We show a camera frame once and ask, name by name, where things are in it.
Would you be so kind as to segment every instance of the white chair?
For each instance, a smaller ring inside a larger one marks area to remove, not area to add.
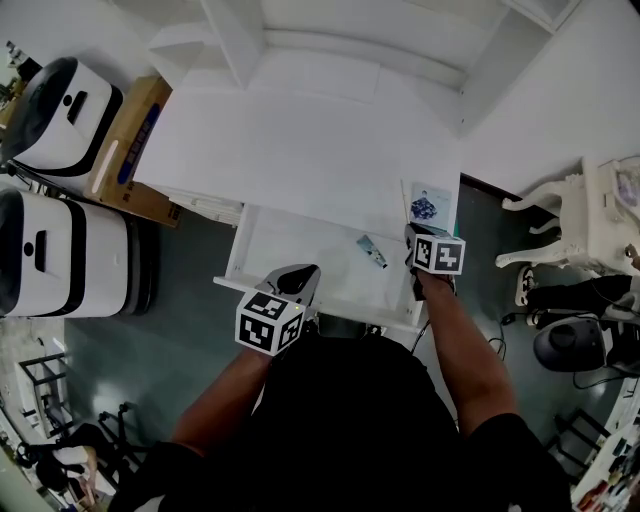
[[[614,198],[612,169],[619,169],[619,163],[598,168],[583,158],[583,174],[545,183],[521,201],[505,199],[502,203],[505,210],[520,211],[537,205],[558,217],[539,229],[530,229],[531,233],[543,233],[558,225],[562,233],[558,241],[546,247],[501,254],[496,258],[496,266],[502,268],[515,262],[530,262],[533,266],[546,263],[581,267],[600,275],[638,275],[624,249],[633,244],[640,250],[639,224]]]
[[[502,208],[521,211],[531,206],[540,206],[558,215],[544,226],[531,228],[530,233],[540,234],[560,226],[560,240],[539,249],[501,254],[496,258],[496,266],[502,268],[510,263],[529,262],[532,265],[584,266],[587,257],[587,196],[584,176],[573,174],[564,181],[550,181],[536,188],[521,201],[505,199]]]

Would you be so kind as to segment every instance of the person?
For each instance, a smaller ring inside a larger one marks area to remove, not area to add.
[[[108,465],[115,451],[95,425],[82,424],[67,439],[56,444],[23,443],[19,454],[18,463],[23,467],[36,464],[36,476],[44,487],[64,493],[72,486],[78,493],[84,494],[83,500],[87,506],[95,505],[95,491],[109,496],[116,492],[98,471],[98,459]]]
[[[450,282],[418,279],[458,428],[426,368],[384,337],[312,333],[273,359],[247,348],[110,512],[570,511],[566,475],[518,415],[502,361]]]
[[[631,259],[631,265],[640,270],[636,248],[629,245],[625,253]],[[533,269],[525,266],[518,275],[515,302],[529,309],[527,323],[538,328],[562,316],[548,313],[549,309],[633,321],[640,318],[640,276],[612,275],[568,286],[537,286]]]

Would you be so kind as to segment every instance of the gray floor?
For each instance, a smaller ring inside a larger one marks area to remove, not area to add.
[[[535,212],[507,213],[500,201],[462,186],[458,207],[460,236],[467,241],[459,295],[487,336],[500,333],[498,320],[517,310],[513,303],[517,266],[498,269],[501,252],[544,245],[547,238],[528,235],[540,225]],[[235,231],[185,212],[180,228],[160,229],[161,272],[152,309],[141,317],[68,320],[65,341],[70,353],[69,388],[76,413],[90,419],[117,404],[135,405],[143,442],[165,439],[182,410],[238,352],[232,341],[239,295],[214,285],[224,274]],[[571,271],[542,269],[543,282],[570,283]],[[504,328],[506,363],[521,411],[543,441],[554,433],[554,414],[582,407],[596,419],[608,416],[619,382],[576,390],[571,375],[545,370],[532,351],[534,331],[522,317]],[[581,383],[600,375],[580,375]]]

